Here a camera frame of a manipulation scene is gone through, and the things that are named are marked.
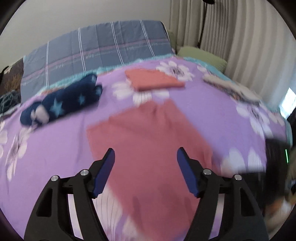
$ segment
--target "pillow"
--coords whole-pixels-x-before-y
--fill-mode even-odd
[[[199,48],[194,48],[190,46],[185,46],[180,49],[178,55],[181,57],[192,57],[204,61],[212,66],[214,66],[217,70],[224,73],[226,70],[227,62],[224,59],[219,58],[212,53],[206,52]]]

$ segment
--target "window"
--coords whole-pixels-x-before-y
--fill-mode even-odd
[[[296,94],[289,88],[288,92],[280,105],[281,115],[287,119],[296,107]]]

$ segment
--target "red cloth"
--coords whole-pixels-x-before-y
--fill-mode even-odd
[[[173,101],[131,108],[90,127],[87,137],[95,160],[114,149],[108,183],[144,234],[172,241],[188,230],[199,200],[189,193],[177,150],[184,147],[204,168],[211,168],[212,150]]]
[[[175,77],[169,76],[159,70],[128,69],[125,71],[125,74],[136,91],[185,86],[184,82],[180,82]]]

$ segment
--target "lamp stand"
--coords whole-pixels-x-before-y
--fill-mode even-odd
[[[198,41],[198,44],[197,44],[197,47],[199,49],[200,49],[200,45],[201,45],[201,42],[202,42],[203,31],[204,31],[204,28],[205,28],[206,15],[207,15],[207,3],[204,2],[204,14],[203,14],[203,19],[202,19],[202,32],[200,34],[200,40]]]

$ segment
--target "star pattern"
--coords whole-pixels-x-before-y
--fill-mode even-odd
[[[85,103],[85,97],[82,94],[80,94],[78,98],[78,102],[80,105],[83,105]]]
[[[94,82],[94,83],[96,82],[96,76],[95,75],[92,76],[91,81]]]
[[[62,109],[63,101],[57,102],[57,99],[54,99],[54,104],[50,107],[50,111],[53,112],[58,118],[59,115],[63,115],[65,110]]]
[[[98,87],[96,89],[96,95],[101,95],[101,94],[102,94],[102,89]]]

